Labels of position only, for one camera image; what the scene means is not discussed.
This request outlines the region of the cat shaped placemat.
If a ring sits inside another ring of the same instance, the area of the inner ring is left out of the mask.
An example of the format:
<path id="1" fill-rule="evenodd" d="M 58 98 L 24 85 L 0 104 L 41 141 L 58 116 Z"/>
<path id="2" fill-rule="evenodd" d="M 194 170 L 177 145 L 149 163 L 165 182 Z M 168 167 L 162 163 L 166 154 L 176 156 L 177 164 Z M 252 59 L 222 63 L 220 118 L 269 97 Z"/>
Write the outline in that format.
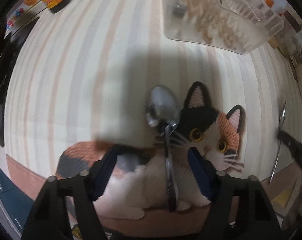
<path id="1" fill-rule="evenodd" d="M 235 105 L 224 113 L 215 109 L 206 85 L 197 81 L 188 90 L 180 123 L 172 133 L 172 158 L 178 188 L 177 210 L 204 207 L 204 196 L 188 163 L 187 153 L 195 147 L 217 170 L 241 172 L 239 159 L 246 114 Z M 97 213 L 106 218 L 138 220 L 148 208 L 166 205 L 164 148 L 122 145 L 117 163 L 101 197 L 94 202 Z"/>

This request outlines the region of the round steel spoon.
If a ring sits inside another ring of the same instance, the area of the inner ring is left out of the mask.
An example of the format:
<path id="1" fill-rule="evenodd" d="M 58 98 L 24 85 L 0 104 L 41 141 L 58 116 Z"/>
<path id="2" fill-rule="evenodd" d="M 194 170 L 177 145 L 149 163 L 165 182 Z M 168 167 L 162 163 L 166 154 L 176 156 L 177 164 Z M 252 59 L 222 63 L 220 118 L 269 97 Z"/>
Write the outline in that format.
<path id="1" fill-rule="evenodd" d="M 183 18 L 184 15 L 186 14 L 186 11 L 187 11 L 186 5 L 176 3 L 173 6 L 172 14 L 176 18 Z"/>

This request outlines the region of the colourful wall sticker sheet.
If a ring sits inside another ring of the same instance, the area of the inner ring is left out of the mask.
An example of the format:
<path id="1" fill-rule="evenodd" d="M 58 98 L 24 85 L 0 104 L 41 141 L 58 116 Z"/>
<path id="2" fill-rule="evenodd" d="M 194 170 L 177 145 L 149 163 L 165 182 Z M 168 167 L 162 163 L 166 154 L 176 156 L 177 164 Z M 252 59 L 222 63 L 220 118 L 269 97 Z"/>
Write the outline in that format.
<path id="1" fill-rule="evenodd" d="M 18 0 L 7 14 L 5 33 L 7 34 L 12 31 L 13 27 L 17 26 L 17 22 L 21 19 L 21 17 L 26 15 L 30 9 L 40 2 L 41 0 Z"/>

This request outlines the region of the black induction cooktop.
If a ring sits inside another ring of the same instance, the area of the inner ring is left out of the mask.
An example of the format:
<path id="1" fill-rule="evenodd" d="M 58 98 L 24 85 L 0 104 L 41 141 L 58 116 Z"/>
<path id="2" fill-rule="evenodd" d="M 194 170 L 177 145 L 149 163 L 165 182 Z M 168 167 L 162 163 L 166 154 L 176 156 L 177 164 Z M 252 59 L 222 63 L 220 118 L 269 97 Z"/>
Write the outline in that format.
<path id="1" fill-rule="evenodd" d="M 18 55 L 39 19 L 35 18 L 29 22 L 17 35 L 12 33 L 0 40 L 0 146 L 4 147 L 4 112 L 5 101 L 9 87 L 12 71 Z"/>

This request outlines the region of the blue cabinet front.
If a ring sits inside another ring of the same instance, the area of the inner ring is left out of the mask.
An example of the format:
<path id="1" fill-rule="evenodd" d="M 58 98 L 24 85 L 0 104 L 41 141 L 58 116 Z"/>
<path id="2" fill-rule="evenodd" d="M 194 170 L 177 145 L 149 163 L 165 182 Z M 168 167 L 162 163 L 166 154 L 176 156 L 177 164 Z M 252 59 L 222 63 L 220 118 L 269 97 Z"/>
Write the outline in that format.
<path id="1" fill-rule="evenodd" d="M 33 202 L 0 168 L 0 207 L 4 208 L 5 218 L 19 235 L 22 235 Z"/>

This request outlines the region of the long steel spoon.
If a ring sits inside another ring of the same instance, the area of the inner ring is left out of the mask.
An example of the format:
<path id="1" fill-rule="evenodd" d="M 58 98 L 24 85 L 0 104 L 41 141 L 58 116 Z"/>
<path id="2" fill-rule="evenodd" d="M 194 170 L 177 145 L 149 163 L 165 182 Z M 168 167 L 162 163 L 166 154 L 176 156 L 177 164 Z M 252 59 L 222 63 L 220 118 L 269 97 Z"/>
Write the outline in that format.
<path id="1" fill-rule="evenodd" d="M 284 121 L 285 121 L 285 117 L 286 117 L 286 105 L 287 102 L 285 101 L 284 104 L 282 105 L 280 114 L 279 114 L 279 123 L 278 123 L 278 130 L 282 130 L 282 127 L 284 125 Z M 278 159 L 279 159 L 279 154 L 280 154 L 280 148 L 281 148 L 281 141 L 278 140 L 278 150 L 276 152 L 276 157 L 275 157 L 275 162 L 271 171 L 271 176 L 269 178 L 269 184 L 272 182 L 274 175 L 275 175 L 275 171 L 276 171 L 276 167 L 278 165 Z"/>

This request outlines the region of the clear plastic utensil tray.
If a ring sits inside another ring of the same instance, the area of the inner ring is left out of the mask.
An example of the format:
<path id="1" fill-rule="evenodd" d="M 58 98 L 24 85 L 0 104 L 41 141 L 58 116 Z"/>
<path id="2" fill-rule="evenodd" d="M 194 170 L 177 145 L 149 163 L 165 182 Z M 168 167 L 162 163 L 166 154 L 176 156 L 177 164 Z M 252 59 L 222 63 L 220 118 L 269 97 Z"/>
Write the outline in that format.
<path id="1" fill-rule="evenodd" d="M 172 14 L 186 5 L 183 18 Z M 163 28 L 171 40 L 206 44 L 246 55 L 268 42 L 284 20 L 260 0 L 162 0 Z"/>

